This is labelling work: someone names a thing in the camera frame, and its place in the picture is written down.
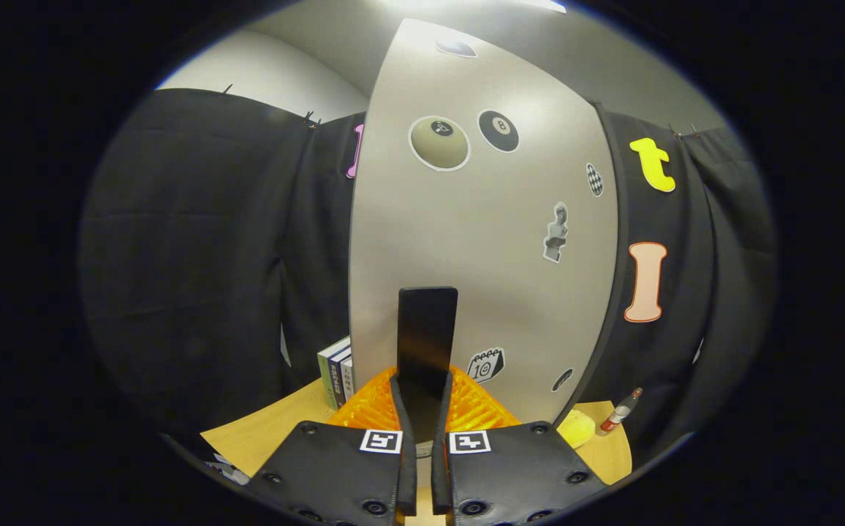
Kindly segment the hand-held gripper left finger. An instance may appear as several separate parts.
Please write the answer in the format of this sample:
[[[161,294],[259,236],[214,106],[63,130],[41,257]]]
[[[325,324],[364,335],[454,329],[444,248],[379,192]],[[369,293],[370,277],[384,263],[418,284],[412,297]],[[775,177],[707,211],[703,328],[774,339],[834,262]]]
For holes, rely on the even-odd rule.
[[[328,422],[297,422],[246,491],[308,525],[403,525],[417,510],[417,469],[396,377],[381,372]]]

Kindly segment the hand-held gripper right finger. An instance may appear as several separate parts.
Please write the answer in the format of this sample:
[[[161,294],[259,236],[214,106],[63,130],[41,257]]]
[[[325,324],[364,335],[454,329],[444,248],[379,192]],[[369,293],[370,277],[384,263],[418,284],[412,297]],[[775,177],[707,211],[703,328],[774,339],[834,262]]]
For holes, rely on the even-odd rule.
[[[516,419],[451,367],[433,441],[433,512],[449,525],[529,525],[607,489],[550,422]]]

